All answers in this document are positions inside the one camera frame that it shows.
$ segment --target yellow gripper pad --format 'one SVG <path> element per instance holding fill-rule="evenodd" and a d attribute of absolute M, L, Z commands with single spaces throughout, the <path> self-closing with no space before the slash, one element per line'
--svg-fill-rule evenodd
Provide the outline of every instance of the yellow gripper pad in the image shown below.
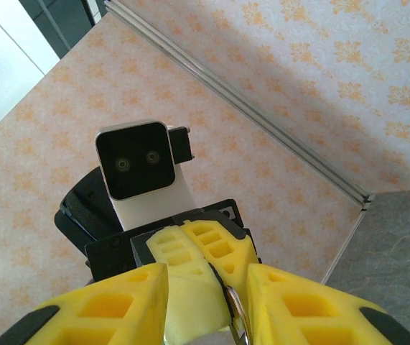
<path fill-rule="evenodd" d="M 266 266 L 248 268 L 253 345 L 409 345 L 410 333 L 383 309 Z"/>
<path fill-rule="evenodd" d="M 0 336 L 17 345 L 161 345 L 165 264 L 148 264 L 41 304 Z"/>
<path fill-rule="evenodd" d="M 188 344 L 228 326 L 223 284 L 245 298 L 248 264 L 258 262 L 251 237 L 221 212 L 204 212 L 198 218 L 131 239 L 138 266 L 168 266 L 168 345 Z"/>

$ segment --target depth camera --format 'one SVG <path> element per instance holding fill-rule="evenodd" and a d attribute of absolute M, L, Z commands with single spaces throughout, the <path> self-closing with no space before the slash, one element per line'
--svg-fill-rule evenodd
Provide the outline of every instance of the depth camera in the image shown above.
<path fill-rule="evenodd" d="M 174 161 L 163 123 L 107 127 L 95 142 L 112 199 L 121 201 L 173 184 Z"/>

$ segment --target metal hook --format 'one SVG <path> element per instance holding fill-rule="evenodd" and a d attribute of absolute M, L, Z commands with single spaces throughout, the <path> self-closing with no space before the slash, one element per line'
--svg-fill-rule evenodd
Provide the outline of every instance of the metal hook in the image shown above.
<path fill-rule="evenodd" d="M 230 323 L 230 331 L 232 332 L 232 337 L 235 341 L 235 344 L 252 345 L 252 335 L 251 328 L 249 327 L 249 319 L 245 313 L 243 305 L 241 304 L 240 296 L 238 296 L 236 290 L 231 286 L 226 286 L 225 292 L 227 293 L 233 315 L 235 316 Z M 243 327 L 243 334 L 241 334 L 241 336 L 238 334 L 238 327 L 236 325 L 237 316 L 239 316 L 241 325 Z"/>

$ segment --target patterned table surface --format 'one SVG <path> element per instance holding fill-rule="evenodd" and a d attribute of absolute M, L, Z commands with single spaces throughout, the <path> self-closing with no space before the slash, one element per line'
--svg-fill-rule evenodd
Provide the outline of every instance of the patterned table surface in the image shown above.
<path fill-rule="evenodd" d="M 143 118 L 192 128 L 197 204 L 236 199 L 265 263 L 329 270 L 360 206 L 108 14 L 0 123 L 0 333 L 89 280 L 53 216 L 98 164 L 97 130 Z"/>
<path fill-rule="evenodd" d="M 368 192 L 410 190 L 410 0 L 119 0 Z"/>

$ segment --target white camera housing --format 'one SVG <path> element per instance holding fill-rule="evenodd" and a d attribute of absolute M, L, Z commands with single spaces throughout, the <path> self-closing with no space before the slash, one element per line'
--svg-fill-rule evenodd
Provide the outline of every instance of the white camera housing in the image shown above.
<path fill-rule="evenodd" d="M 196 208 L 168 128 L 155 120 L 110 126 L 95 138 L 104 183 L 125 231 Z"/>

